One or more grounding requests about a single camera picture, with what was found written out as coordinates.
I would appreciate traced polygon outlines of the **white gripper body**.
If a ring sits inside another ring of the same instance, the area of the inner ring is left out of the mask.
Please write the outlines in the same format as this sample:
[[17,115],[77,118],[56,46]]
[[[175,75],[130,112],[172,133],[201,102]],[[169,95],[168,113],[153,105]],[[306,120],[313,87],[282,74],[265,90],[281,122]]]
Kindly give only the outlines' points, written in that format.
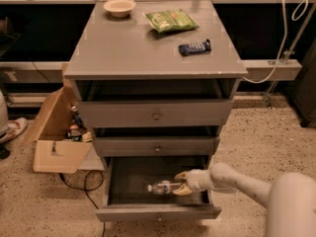
[[212,180],[208,170],[190,170],[187,174],[187,186],[195,193],[211,189]]

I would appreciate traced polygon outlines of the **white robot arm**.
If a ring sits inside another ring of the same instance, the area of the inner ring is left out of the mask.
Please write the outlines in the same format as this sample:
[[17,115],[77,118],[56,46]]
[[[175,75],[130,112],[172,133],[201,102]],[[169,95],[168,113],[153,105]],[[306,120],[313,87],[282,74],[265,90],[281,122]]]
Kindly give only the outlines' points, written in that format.
[[265,237],[316,237],[316,181],[300,173],[283,173],[271,184],[246,176],[227,164],[175,176],[178,194],[238,190],[267,210]]

